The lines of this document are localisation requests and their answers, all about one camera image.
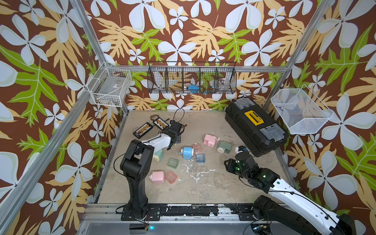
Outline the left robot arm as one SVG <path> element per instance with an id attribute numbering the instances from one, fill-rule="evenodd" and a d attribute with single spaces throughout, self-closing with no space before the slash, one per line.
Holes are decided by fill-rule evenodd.
<path id="1" fill-rule="evenodd" d="M 130 192 L 130 199 L 125 212 L 134 219 L 144 219 L 148 212 L 145 178 L 147 177 L 155 152 L 171 147 L 177 143 L 185 131 L 185 125 L 175 120 L 170 127 L 149 140 L 133 140 L 123 155 L 120 170 L 125 176 Z"/>

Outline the clear blue tray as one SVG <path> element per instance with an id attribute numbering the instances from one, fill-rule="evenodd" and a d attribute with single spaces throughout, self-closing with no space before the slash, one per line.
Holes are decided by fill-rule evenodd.
<path id="1" fill-rule="evenodd" d="M 206 161 L 206 157 L 204 154 L 196 154 L 195 160 L 198 164 L 204 164 Z"/>

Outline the blue pencil sharpener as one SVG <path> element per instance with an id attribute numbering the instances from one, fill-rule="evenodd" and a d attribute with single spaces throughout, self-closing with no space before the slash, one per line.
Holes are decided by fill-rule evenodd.
<path id="1" fill-rule="evenodd" d="M 192 147 L 183 147 L 179 152 L 185 160 L 191 160 L 194 155 L 194 149 Z"/>

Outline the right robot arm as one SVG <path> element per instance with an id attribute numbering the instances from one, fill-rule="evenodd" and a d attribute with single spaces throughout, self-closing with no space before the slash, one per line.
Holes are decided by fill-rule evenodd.
<path id="1" fill-rule="evenodd" d="M 252 204 L 255 219 L 278 221 L 301 235 L 355 235 L 355 221 L 318 205 L 269 168 L 259 167 L 248 151 L 224 161 L 226 171 L 266 193 Z"/>

